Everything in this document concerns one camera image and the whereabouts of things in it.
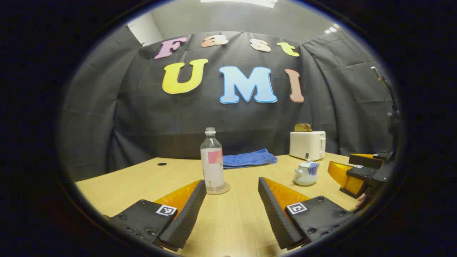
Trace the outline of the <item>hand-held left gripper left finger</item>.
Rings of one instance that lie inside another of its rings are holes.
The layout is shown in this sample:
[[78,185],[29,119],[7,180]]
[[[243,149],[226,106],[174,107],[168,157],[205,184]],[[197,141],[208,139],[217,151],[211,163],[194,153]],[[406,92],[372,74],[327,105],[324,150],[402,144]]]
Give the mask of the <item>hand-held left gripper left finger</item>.
[[197,180],[158,200],[138,200],[107,219],[135,237],[176,252],[184,248],[206,195],[204,180]]

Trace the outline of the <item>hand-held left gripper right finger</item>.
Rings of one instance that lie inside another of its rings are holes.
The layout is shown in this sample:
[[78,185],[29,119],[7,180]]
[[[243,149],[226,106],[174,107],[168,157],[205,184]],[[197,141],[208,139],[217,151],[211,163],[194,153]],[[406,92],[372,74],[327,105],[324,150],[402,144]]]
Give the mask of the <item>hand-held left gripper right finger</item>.
[[258,179],[258,193],[281,249],[317,241],[354,216],[325,196],[310,198],[265,177]]

